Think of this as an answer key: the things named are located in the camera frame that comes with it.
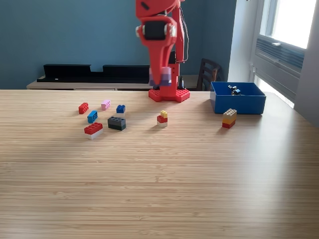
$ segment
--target chair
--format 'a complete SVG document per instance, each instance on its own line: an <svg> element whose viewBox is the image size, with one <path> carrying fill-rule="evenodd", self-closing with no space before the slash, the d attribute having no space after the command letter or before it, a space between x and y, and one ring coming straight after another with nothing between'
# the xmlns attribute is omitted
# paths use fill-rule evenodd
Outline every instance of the chair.
<svg viewBox="0 0 319 239"><path fill-rule="evenodd" d="M223 81L220 65L208 59L201 59L196 90L203 91L204 85L204 91L210 91L210 83L212 81L215 82L217 79Z"/></svg>

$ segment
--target red robotic arm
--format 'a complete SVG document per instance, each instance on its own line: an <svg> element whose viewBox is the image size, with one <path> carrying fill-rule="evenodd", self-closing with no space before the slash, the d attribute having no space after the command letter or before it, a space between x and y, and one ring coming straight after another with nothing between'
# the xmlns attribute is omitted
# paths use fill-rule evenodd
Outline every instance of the red robotic arm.
<svg viewBox="0 0 319 239"><path fill-rule="evenodd" d="M148 47L150 65L154 84L160 86L159 92L151 90L149 96L156 100L177 100L179 95L185 100L189 98L188 90L177 89L179 64L184 62L184 29L180 3L184 0L136 0L136 16L142 22L136 28L136 34L142 44ZM176 44L176 60L168 65L171 50ZM167 73L171 78L171 85L163 85L163 75Z"/></svg>

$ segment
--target yellow lego brick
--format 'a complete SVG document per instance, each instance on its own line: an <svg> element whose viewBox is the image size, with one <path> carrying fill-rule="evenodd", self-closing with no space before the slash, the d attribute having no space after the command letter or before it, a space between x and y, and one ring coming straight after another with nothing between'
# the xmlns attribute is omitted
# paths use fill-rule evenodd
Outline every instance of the yellow lego brick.
<svg viewBox="0 0 319 239"><path fill-rule="evenodd" d="M161 111L160 116L162 116L163 118L167 118L167 112Z"/></svg>
<svg viewBox="0 0 319 239"><path fill-rule="evenodd" d="M236 120L236 118L237 118L237 111L236 110L232 110L232 109L229 109L223 115L223 119L228 119L228 120L231 120L231 121Z"/></svg>
<svg viewBox="0 0 319 239"><path fill-rule="evenodd" d="M226 123L226 124L232 124L234 121L236 121L235 119L223 119L223 123Z"/></svg>

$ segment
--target cable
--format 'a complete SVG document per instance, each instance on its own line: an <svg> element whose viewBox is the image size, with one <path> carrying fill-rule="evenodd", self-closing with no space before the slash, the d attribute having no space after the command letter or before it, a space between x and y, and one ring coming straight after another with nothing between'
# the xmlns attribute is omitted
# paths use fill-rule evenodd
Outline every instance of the cable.
<svg viewBox="0 0 319 239"><path fill-rule="evenodd" d="M176 63L184 63L188 60L188 51L189 51L189 36L188 36L188 29L187 29L187 25L185 22L185 18L184 18L184 13L183 10L180 8L180 14L181 14L181 20L185 26L185 32L186 32L186 36L187 36L187 58L182 60L182 61L176 61Z"/></svg>

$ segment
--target blue lego brick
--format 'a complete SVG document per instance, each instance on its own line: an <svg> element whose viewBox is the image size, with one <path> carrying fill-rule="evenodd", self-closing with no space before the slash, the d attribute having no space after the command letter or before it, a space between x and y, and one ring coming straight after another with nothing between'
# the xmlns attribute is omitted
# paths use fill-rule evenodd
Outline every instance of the blue lego brick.
<svg viewBox="0 0 319 239"><path fill-rule="evenodd" d="M98 112L97 111L92 111L88 115L88 123L94 123L94 121L98 118Z"/></svg>
<svg viewBox="0 0 319 239"><path fill-rule="evenodd" d="M123 114L124 112L125 112L125 106L119 105L119 106L116 108L116 113L121 113L121 114Z"/></svg>

